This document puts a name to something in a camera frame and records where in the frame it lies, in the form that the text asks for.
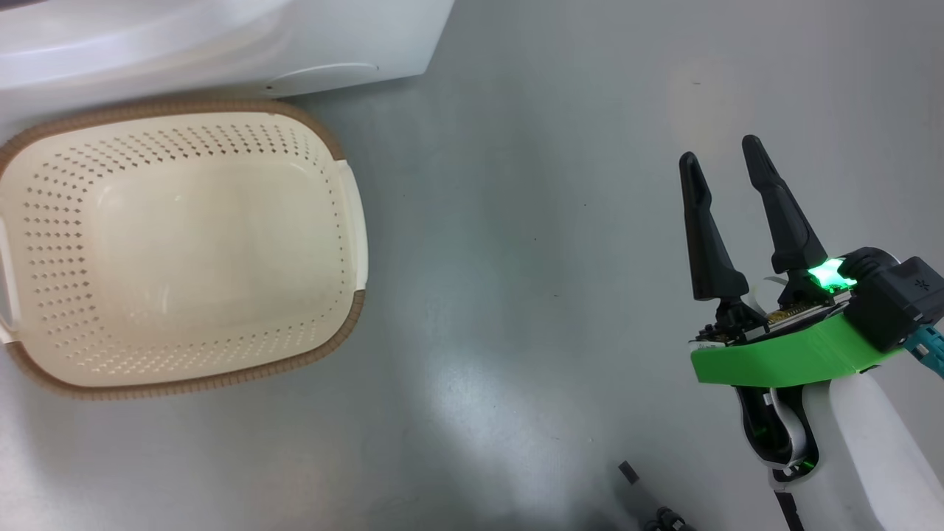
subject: led light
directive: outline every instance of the led light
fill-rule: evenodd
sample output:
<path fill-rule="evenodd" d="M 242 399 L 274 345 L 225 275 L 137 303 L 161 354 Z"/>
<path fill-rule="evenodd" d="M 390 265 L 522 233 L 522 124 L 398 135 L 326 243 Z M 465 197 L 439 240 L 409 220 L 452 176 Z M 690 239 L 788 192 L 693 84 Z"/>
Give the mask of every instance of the led light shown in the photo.
<path fill-rule="evenodd" d="M 823 265 L 809 269 L 809 272 L 821 287 L 829 290 L 830 293 L 835 293 L 856 284 L 853 279 L 844 278 L 839 274 L 839 266 L 842 266 L 842 260 L 830 258 Z"/>

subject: plastic basket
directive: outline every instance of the plastic basket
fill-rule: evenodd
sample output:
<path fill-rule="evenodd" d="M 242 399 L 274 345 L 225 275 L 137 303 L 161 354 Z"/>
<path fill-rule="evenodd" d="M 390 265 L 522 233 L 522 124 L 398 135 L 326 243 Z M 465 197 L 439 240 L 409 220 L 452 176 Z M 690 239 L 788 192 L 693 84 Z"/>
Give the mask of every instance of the plastic basket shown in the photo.
<path fill-rule="evenodd" d="M 286 104 L 155 103 L 0 148 L 7 350 L 78 398 L 230 385 L 316 361 L 360 314 L 361 199 Z"/>

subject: metal surface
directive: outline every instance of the metal surface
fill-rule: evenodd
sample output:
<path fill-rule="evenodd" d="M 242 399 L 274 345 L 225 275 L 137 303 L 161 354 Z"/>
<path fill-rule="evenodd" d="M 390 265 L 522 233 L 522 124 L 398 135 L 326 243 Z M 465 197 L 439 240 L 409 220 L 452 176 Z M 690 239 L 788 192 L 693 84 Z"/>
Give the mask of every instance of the metal surface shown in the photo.
<path fill-rule="evenodd" d="M 714 304 L 691 300 L 678 153 L 716 176 L 749 279 L 771 246 L 747 133 L 826 248 L 940 268 L 944 6 L 905 4 L 458 2 L 424 76 L 295 101 L 361 187 L 354 335 L 130 403 L 52 396 L 0 356 L 0 528 L 633 529 L 627 459 L 698 529 L 785 529 L 737 398 L 696 383 L 680 332 Z M 944 385 L 887 369 L 943 472 Z"/>

